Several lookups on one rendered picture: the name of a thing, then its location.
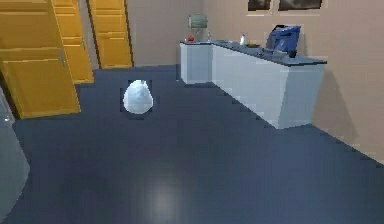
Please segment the dark framed picture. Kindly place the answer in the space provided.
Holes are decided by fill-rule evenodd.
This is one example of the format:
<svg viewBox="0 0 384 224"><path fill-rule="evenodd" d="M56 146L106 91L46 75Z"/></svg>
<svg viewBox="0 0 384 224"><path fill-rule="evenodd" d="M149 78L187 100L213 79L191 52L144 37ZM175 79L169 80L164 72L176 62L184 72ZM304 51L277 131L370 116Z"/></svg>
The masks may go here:
<svg viewBox="0 0 384 224"><path fill-rule="evenodd" d="M271 0L248 0L248 10L269 10L271 6Z"/></svg>
<svg viewBox="0 0 384 224"><path fill-rule="evenodd" d="M320 9L322 0L280 0L279 10L309 10Z"/></svg>

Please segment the white garbage bag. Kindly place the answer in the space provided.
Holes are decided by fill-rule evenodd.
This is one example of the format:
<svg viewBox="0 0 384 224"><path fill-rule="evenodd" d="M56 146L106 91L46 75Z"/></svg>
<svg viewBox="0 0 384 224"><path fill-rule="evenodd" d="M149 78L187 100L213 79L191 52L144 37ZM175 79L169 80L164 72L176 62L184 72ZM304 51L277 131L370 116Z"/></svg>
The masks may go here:
<svg viewBox="0 0 384 224"><path fill-rule="evenodd" d="M123 96L124 108L133 114L144 114L153 107L154 101L145 80L135 80L126 89Z"/></svg>

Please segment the grey fridge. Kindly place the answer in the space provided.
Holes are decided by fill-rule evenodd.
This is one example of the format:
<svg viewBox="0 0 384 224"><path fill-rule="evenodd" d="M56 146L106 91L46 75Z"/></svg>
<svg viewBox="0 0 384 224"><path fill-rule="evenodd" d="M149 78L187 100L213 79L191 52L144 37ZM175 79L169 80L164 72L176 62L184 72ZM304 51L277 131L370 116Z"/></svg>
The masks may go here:
<svg viewBox="0 0 384 224"><path fill-rule="evenodd" d="M0 224L12 211L28 179L30 166L14 132L15 119L0 87Z"/></svg>

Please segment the white kitchen counter unit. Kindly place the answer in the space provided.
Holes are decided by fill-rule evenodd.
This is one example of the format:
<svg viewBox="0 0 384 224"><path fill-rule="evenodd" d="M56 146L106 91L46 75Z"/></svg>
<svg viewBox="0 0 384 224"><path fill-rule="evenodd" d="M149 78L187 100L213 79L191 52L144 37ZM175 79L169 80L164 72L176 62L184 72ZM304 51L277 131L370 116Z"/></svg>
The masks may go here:
<svg viewBox="0 0 384 224"><path fill-rule="evenodd" d="M277 129L312 122L325 65L226 40L180 43L184 83L212 83Z"/></svg>

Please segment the yellow wooden room door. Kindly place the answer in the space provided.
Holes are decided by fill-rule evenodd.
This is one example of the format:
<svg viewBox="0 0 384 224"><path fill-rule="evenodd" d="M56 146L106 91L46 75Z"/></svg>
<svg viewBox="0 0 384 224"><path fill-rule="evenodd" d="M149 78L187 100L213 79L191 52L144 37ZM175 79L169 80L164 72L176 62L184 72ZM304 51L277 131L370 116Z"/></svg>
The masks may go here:
<svg viewBox="0 0 384 224"><path fill-rule="evenodd" d="M88 7L100 67L132 67L126 0L88 0Z"/></svg>
<svg viewBox="0 0 384 224"><path fill-rule="evenodd" d="M22 119L80 111L51 0L0 0L0 72Z"/></svg>
<svg viewBox="0 0 384 224"><path fill-rule="evenodd" d="M67 63L75 84L94 81L82 26L79 0L52 0Z"/></svg>

